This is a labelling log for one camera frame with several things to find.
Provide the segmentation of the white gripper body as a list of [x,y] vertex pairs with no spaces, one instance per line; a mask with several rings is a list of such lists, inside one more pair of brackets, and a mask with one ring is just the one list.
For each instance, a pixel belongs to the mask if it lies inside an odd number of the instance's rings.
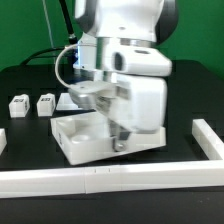
[[134,133],[156,132],[164,123],[164,79],[118,74],[111,93],[96,95],[96,110]]

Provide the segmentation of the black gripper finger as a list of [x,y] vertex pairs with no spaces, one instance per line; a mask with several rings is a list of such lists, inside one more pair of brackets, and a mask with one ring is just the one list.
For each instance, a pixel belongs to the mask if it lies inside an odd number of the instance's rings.
[[126,150],[126,142],[129,138],[130,132],[120,126],[119,124],[111,123],[111,136],[113,138],[112,146],[117,152],[122,152]]

